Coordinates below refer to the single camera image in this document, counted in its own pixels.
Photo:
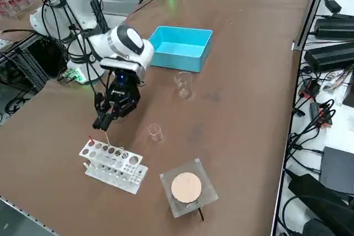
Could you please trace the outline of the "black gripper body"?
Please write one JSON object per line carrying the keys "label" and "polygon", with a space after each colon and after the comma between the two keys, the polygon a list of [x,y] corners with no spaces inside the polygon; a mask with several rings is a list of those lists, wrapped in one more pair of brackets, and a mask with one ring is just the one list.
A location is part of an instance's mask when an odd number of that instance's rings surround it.
{"label": "black gripper body", "polygon": [[114,71],[114,79],[108,85],[106,99],[114,103],[138,103],[140,79],[133,71]]}

